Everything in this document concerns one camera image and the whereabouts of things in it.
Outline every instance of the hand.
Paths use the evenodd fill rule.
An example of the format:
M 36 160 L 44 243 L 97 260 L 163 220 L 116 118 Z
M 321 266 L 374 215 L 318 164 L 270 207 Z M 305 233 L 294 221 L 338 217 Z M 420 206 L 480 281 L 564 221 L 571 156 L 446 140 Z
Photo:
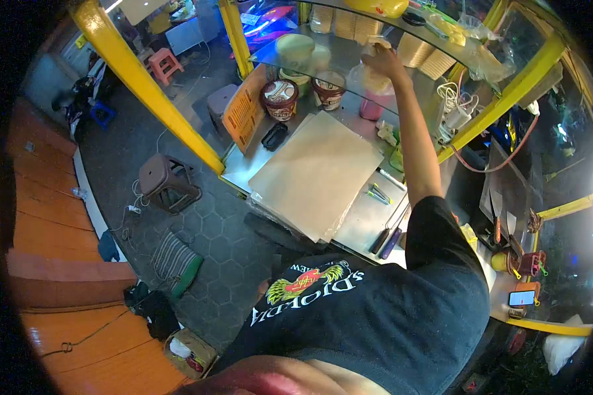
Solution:
M 387 76 L 394 84 L 413 86 L 413 81 L 404 69 L 402 61 L 396 56 L 393 49 L 387 49 L 380 43 L 375 43 L 376 55 L 363 55 L 362 62 L 376 70 L 378 73 Z

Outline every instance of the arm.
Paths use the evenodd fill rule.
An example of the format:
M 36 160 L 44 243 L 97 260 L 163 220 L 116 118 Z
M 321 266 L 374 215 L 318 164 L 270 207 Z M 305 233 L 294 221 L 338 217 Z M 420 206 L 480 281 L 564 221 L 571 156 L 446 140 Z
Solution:
M 400 145 L 411 206 L 427 196 L 443 197 L 437 154 L 424 115 L 413 91 L 413 81 L 393 51 L 376 44 L 376 56 L 364 55 L 363 62 L 387 76 L 393 83 L 400 116 Z

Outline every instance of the striped cushion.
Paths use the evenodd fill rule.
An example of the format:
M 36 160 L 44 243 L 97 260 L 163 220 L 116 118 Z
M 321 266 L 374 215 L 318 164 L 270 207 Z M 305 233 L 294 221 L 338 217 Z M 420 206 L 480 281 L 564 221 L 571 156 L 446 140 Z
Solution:
M 167 230 L 152 257 L 152 265 L 156 276 L 171 286 L 172 296 L 179 298 L 190 286 L 203 260 Z

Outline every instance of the blue plastic stool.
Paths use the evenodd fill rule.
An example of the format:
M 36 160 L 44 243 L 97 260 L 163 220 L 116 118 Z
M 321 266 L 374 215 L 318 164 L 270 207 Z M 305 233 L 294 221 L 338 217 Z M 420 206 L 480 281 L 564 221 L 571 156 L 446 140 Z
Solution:
M 97 111 L 103 111 L 105 116 L 103 119 L 97 116 Z M 105 106 L 102 102 L 96 102 L 92 108 L 90 108 L 90 116 L 98 123 L 103 130 L 107 130 L 107 124 L 110 123 L 116 117 L 116 111 Z

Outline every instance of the phone screen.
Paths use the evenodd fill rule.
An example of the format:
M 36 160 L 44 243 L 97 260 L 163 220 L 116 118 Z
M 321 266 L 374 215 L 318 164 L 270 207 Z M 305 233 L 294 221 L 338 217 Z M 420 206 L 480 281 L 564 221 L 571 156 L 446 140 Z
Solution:
M 521 291 L 510 293 L 510 306 L 524 306 L 534 304 L 535 291 Z

